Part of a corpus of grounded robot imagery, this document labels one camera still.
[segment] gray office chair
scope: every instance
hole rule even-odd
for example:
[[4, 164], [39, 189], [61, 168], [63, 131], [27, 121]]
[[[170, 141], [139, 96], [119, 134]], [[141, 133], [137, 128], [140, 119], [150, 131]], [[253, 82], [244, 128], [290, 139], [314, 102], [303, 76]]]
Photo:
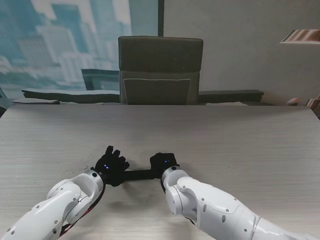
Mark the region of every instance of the gray office chair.
[[198, 103], [202, 39], [122, 36], [118, 41], [121, 103]]

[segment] light wood table surface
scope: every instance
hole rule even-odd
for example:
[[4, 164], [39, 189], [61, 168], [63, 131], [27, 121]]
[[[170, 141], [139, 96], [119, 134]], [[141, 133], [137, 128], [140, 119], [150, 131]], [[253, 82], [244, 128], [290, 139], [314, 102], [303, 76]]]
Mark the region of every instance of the light wood table surface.
[[[131, 170], [174, 153], [191, 177], [283, 228], [320, 237], [319, 123], [290, 106], [15, 105], [0, 118], [0, 235], [113, 145]], [[107, 186], [61, 239], [212, 238], [172, 215], [155, 179]]]

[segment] table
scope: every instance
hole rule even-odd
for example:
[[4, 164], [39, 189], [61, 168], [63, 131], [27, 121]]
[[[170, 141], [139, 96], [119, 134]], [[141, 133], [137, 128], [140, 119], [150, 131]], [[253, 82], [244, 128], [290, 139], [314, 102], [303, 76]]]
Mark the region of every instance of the table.
[[[191, 177], [283, 228], [320, 237], [319, 142], [319, 120], [305, 107], [15, 105], [0, 118], [0, 232], [114, 145], [132, 170], [175, 153]], [[61, 239], [212, 238], [172, 216], [155, 179], [107, 186]]]

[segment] wall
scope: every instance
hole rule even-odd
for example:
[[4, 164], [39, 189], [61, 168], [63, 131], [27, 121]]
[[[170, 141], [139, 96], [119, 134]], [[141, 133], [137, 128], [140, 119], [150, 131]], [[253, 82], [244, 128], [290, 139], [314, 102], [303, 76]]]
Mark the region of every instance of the wall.
[[164, 36], [204, 40], [200, 90], [264, 91], [284, 104], [320, 94], [320, 46], [280, 44], [320, 28], [317, 0], [166, 0]]

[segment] black object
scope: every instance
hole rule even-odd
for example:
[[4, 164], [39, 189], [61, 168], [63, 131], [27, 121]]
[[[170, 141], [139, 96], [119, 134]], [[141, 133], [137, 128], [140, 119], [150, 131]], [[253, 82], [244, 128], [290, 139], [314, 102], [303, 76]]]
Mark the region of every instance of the black object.
[[200, 104], [260, 102], [263, 95], [264, 92], [259, 90], [200, 91], [198, 102]]
[[5, 113], [6, 109], [3, 107], [0, 107], [0, 118]]
[[119, 186], [125, 181], [161, 179], [162, 174], [168, 168], [178, 166], [173, 153], [157, 153], [150, 158], [151, 169], [126, 171], [130, 164], [126, 158], [120, 156], [119, 150], [108, 146], [105, 154], [98, 160], [92, 170], [100, 174], [104, 184], [113, 187]]
[[45, 99], [45, 100], [58, 100], [60, 102], [72, 102], [77, 104], [96, 104], [96, 103], [119, 103], [119, 94], [81, 94], [73, 95], [72, 92], [59, 93], [59, 92], [39, 92], [22, 89], [23, 95], [27, 99]]

